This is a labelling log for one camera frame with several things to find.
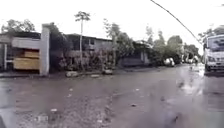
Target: windshield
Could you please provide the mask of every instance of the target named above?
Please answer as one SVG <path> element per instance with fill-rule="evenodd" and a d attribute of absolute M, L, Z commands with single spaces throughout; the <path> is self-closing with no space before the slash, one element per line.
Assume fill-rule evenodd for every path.
<path fill-rule="evenodd" d="M 215 51 L 224 50 L 224 37 L 215 37 L 208 39 L 208 48 Z"/>

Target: wooden board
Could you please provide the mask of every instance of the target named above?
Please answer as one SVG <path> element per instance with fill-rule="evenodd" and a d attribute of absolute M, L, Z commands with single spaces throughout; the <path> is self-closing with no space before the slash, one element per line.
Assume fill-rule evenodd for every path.
<path fill-rule="evenodd" d="M 14 58 L 13 67 L 19 70 L 39 70 L 39 59 Z"/>
<path fill-rule="evenodd" d="M 39 51 L 25 51 L 24 57 L 39 58 Z"/>

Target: person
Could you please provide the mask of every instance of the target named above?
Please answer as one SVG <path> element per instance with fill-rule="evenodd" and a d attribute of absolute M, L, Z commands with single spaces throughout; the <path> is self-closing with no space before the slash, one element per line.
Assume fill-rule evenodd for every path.
<path fill-rule="evenodd" d="M 194 56 L 193 59 L 194 59 L 194 63 L 195 63 L 195 65 L 198 66 L 198 56 Z"/>

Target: white truck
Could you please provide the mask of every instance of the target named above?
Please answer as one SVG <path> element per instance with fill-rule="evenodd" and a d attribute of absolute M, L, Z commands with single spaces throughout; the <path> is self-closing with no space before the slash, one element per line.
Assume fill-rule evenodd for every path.
<path fill-rule="evenodd" d="M 205 72 L 224 70 L 224 35 L 207 37 L 204 44 Z"/>

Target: white wall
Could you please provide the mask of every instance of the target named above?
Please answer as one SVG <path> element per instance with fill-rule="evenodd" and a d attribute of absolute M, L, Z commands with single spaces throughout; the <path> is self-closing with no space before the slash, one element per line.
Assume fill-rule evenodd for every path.
<path fill-rule="evenodd" d="M 39 39 L 14 37 L 12 39 L 12 47 L 27 48 L 38 50 L 40 47 Z"/>

